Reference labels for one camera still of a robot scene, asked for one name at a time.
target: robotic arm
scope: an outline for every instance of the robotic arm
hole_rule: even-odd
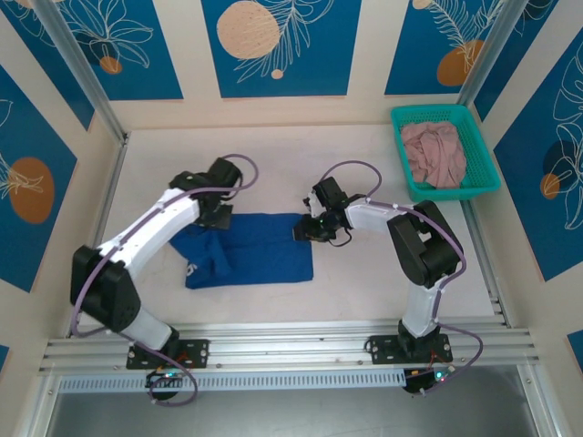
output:
[[[399,322],[399,350],[394,354],[399,361],[391,363],[429,362],[432,351],[448,344],[447,337],[439,333],[435,305],[441,293],[439,285],[455,273],[460,261],[451,244],[406,208],[375,203],[360,194],[348,197],[334,178],[316,184],[304,204],[311,214],[304,215],[294,228],[297,240],[331,241],[339,229],[367,229],[391,237],[410,280],[405,315]],[[460,247],[435,203],[424,201],[413,209],[436,223]]]
[[[71,303],[76,304],[87,278],[106,254],[115,251],[87,291],[81,309],[106,328],[136,340],[154,351],[175,357],[179,333],[156,319],[142,305],[134,281],[147,261],[185,226],[226,229],[232,206],[224,204],[230,191],[188,195],[195,188],[232,188],[241,173],[218,158],[206,173],[182,172],[162,197],[128,229],[97,249],[83,246],[73,257]]]

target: teal basket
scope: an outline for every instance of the teal basket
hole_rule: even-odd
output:
[[[467,107],[462,105],[419,105],[396,107],[391,112],[394,136],[407,179],[409,196],[413,202],[421,200],[467,200],[478,194],[496,191],[500,188],[500,178],[480,135],[476,122]],[[404,151],[401,129],[409,123],[425,121],[449,121],[457,127],[457,133],[464,148],[467,167],[460,188],[434,188],[426,182],[416,183]]]

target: white table surface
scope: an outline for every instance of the white table surface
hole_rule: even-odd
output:
[[[242,153],[260,168],[257,184],[233,200],[234,213],[305,213],[302,199],[333,164],[361,159],[379,168],[384,181],[373,196],[411,203],[390,125],[328,127],[237,127],[141,130],[131,134],[128,153],[107,221],[105,239],[129,226],[183,170],[206,171],[216,157]],[[237,160],[246,180],[251,168]],[[349,196],[366,193],[375,175],[362,166],[334,171]],[[467,272],[442,299],[440,315],[491,316],[492,305],[459,202],[438,204],[461,242]],[[143,304],[169,323],[339,321],[402,317],[408,280],[392,241],[354,231],[353,242],[336,249],[312,243],[314,278],[297,284],[185,288],[186,260],[166,245],[137,280]],[[82,324],[93,324],[84,316]]]

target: fabric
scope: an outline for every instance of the fabric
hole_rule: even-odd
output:
[[[312,280],[312,245],[294,241],[300,214],[234,214],[229,230],[190,225],[170,241],[190,289]]]
[[[459,188],[465,177],[465,154],[450,122],[412,123],[401,130],[413,180],[436,188]]]

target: pink towel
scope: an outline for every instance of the pink towel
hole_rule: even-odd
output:
[[[412,123],[403,127],[401,138],[415,182],[427,182],[436,188],[459,188],[466,162],[454,125],[448,121]]]

